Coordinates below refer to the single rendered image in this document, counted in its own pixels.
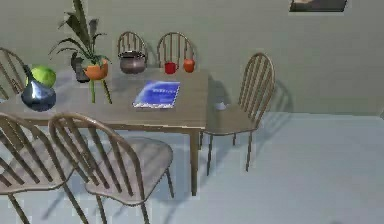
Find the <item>dark blue glossy vase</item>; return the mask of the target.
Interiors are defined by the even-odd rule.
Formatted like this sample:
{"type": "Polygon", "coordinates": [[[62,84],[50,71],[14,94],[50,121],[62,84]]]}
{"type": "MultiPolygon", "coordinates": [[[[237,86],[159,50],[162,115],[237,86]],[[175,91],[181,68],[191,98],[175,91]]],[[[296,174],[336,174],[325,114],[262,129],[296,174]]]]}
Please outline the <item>dark blue glossy vase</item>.
{"type": "Polygon", "coordinates": [[[28,82],[21,94],[22,102],[33,111],[50,110],[56,104],[55,90],[37,81],[28,65],[24,65],[23,70],[27,75],[28,82]]]}

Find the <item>brown wooden spindle-back chair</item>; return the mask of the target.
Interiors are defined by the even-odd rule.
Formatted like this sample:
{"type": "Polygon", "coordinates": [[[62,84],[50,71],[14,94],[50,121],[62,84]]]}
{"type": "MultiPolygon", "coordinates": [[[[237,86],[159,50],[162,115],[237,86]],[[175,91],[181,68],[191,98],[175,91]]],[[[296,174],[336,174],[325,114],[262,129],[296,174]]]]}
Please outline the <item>brown wooden spindle-back chair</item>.
{"type": "Polygon", "coordinates": [[[206,129],[200,134],[209,136],[206,175],[210,174],[213,138],[232,135],[236,143],[239,133],[249,133],[245,170],[249,170],[253,133],[260,127],[263,115],[275,89],[275,71],[271,58],[264,52],[252,55],[244,69],[238,101],[223,110],[213,109],[206,129]]]}
{"type": "Polygon", "coordinates": [[[127,51],[138,51],[145,55],[146,60],[148,58],[146,42],[133,31],[122,33],[117,40],[117,54],[127,51]]]}
{"type": "Polygon", "coordinates": [[[52,145],[37,126],[15,115],[0,112],[0,143],[13,156],[6,162],[0,156],[0,195],[6,195],[23,224],[31,224],[15,194],[29,191],[51,191],[60,187],[83,224],[89,224],[84,212],[67,185],[74,167],[65,155],[52,145]]]}
{"type": "Polygon", "coordinates": [[[26,86],[24,65],[16,53],[0,47],[0,99],[8,100],[24,90],[26,86]]]}
{"type": "Polygon", "coordinates": [[[170,175],[173,150],[163,141],[124,138],[106,124],[79,114],[58,113],[48,122],[54,144],[82,178],[85,190],[96,197],[101,220],[107,222],[103,198],[141,208],[150,224],[145,202],[162,178],[174,196],[170,175]]]}
{"type": "Polygon", "coordinates": [[[190,39],[181,32],[168,32],[157,43],[157,65],[162,68],[166,62],[182,67],[185,59],[195,59],[195,49],[190,39]]]}

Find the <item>blue book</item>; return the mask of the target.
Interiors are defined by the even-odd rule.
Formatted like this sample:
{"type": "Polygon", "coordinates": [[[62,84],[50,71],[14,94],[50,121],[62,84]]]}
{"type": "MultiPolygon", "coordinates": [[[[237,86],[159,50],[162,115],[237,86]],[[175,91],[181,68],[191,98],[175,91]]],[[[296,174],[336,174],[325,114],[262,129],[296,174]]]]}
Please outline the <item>blue book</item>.
{"type": "Polygon", "coordinates": [[[180,89],[178,81],[147,81],[132,103],[134,108],[173,108],[180,89]]]}

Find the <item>brown wooden dining table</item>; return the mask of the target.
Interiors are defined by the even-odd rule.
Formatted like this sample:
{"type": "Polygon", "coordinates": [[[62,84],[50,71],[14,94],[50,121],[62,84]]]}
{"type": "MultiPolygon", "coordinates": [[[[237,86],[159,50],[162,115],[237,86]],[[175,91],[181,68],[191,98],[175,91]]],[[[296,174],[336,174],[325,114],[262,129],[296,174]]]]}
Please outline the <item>brown wooden dining table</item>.
{"type": "Polygon", "coordinates": [[[207,126],[209,72],[178,71],[166,75],[159,68],[145,70],[139,75],[127,75],[115,69],[107,76],[111,101],[105,99],[104,90],[95,88],[96,101],[91,101],[89,87],[75,80],[68,68],[57,73],[54,86],[55,106],[45,112],[35,112],[25,106],[19,96],[0,103],[0,112],[14,114],[35,125],[46,126],[51,116],[59,112],[78,112],[97,119],[114,129],[187,134],[190,140],[191,193],[198,188],[199,133],[207,126]],[[146,82],[178,81],[180,90],[171,109],[135,108],[133,102],[146,82]]]}

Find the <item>dark metal cooking pot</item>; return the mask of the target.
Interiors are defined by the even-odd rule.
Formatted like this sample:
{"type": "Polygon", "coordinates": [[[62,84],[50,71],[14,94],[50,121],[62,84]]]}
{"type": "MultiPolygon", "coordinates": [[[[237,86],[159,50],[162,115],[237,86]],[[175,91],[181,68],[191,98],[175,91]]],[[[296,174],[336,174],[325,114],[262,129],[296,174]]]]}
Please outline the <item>dark metal cooking pot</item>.
{"type": "Polygon", "coordinates": [[[146,69],[146,55],[140,51],[126,51],[118,55],[120,69],[125,74],[139,74],[146,69]]]}

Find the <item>dark grey pepper shaker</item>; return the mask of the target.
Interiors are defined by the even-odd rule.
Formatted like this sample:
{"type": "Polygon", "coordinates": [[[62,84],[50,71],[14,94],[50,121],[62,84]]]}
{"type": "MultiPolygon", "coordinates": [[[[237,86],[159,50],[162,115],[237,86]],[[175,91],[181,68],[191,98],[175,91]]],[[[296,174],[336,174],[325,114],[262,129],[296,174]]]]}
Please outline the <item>dark grey pepper shaker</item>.
{"type": "Polygon", "coordinates": [[[76,80],[79,83],[87,83],[90,81],[89,77],[84,73],[81,63],[83,59],[80,57],[71,58],[71,67],[76,75],[76,80]]]}

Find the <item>green plant in orange pot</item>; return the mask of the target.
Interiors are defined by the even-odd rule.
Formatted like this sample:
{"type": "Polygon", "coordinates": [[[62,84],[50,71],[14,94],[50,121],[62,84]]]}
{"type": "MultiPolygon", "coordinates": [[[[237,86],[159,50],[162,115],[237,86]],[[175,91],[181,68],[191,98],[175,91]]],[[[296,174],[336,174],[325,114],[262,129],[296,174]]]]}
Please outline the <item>green plant in orange pot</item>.
{"type": "Polygon", "coordinates": [[[72,0],[72,4],[73,11],[66,12],[67,18],[59,23],[58,28],[67,25],[76,38],[66,37],[59,40],[53,45],[49,54],[71,51],[71,60],[76,58],[84,59],[86,64],[80,65],[80,68],[90,79],[91,102],[96,102],[95,82],[100,81],[108,103],[111,104],[112,97],[106,82],[111,60],[96,51],[96,40],[100,36],[105,36],[105,33],[97,32],[98,19],[87,20],[82,0],[72,0]]]}

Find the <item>green round apple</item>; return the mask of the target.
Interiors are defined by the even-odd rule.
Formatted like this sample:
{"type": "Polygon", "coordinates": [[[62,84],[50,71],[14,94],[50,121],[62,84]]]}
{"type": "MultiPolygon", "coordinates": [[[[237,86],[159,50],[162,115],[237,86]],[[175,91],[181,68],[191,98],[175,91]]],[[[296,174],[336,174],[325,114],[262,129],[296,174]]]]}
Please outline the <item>green round apple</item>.
{"type": "Polygon", "coordinates": [[[31,69],[33,77],[40,83],[53,87],[56,82],[56,73],[49,67],[38,65],[31,69]]]}

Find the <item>dark framed wall picture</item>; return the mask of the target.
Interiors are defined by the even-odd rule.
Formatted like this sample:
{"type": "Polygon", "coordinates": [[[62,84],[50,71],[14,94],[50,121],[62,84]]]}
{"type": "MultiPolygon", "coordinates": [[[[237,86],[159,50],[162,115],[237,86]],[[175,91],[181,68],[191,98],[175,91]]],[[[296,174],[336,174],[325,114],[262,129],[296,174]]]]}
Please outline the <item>dark framed wall picture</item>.
{"type": "Polygon", "coordinates": [[[343,12],[348,0],[292,0],[290,12],[343,12]]]}

